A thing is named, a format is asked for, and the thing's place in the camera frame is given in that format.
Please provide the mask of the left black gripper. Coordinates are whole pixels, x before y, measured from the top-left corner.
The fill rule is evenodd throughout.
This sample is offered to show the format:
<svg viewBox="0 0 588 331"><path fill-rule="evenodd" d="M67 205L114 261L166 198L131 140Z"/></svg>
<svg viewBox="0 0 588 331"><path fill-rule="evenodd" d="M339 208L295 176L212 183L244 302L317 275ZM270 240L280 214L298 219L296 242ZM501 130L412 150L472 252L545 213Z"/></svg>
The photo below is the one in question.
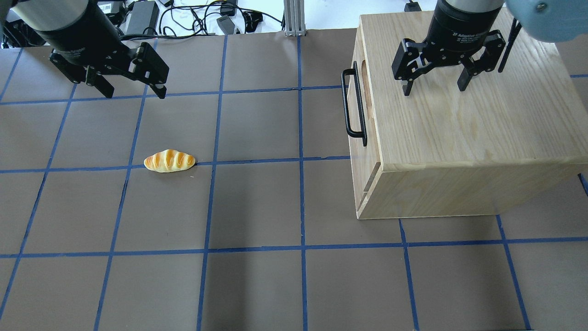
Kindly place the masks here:
<svg viewBox="0 0 588 331"><path fill-rule="evenodd" d="M147 42L132 49L122 44L99 6L28 5L28 25L54 48L50 62L72 83L112 98L115 88L104 76L119 75L166 97L169 66Z"/></svg>

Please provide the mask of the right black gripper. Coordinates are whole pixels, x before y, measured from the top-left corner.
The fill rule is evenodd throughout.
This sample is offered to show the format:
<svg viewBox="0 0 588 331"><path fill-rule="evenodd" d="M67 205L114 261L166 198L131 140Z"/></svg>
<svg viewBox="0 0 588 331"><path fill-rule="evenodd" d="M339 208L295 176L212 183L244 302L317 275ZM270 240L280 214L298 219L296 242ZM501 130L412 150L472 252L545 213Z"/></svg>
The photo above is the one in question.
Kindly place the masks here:
<svg viewBox="0 0 588 331"><path fill-rule="evenodd" d="M393 59L391 70L404 96L436 67L462 63L460 91L479 73L493 71L506 44L499 30L491 30L502 6L502 0L439 0L424 42L401 40Z"/></svg>

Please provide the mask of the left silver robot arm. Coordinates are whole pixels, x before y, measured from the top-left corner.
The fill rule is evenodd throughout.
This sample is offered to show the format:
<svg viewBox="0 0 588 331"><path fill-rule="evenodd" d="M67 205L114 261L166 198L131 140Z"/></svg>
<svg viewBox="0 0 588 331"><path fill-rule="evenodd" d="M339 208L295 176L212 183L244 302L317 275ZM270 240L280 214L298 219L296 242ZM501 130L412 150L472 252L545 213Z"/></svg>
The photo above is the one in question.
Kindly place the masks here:
<svg viewBox="0 0 588 331"><path fill-rule="evenodd" d="M129 48L94 0L3 0L1 14L13 11L53 51L50 62L72 83L96 88L112 98L108 75L149 86L164 99L170 68L147 42Z"/></svg>

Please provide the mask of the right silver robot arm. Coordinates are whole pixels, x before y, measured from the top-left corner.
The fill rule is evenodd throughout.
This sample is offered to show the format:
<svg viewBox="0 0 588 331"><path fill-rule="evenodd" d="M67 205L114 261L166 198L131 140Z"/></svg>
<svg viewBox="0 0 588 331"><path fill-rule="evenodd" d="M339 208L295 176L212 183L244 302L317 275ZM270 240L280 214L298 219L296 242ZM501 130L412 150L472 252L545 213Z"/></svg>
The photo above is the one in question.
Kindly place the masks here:
<svg viewBox="0 0 588 331"><path fill-rule="evenodd" d="M502 72L521 30L541 42L573 40L588 31L585 0L439 0L422 42L403 39L391 65L409 96L414 81L435 68L462 65L466 90L483 72Z"/></svg>

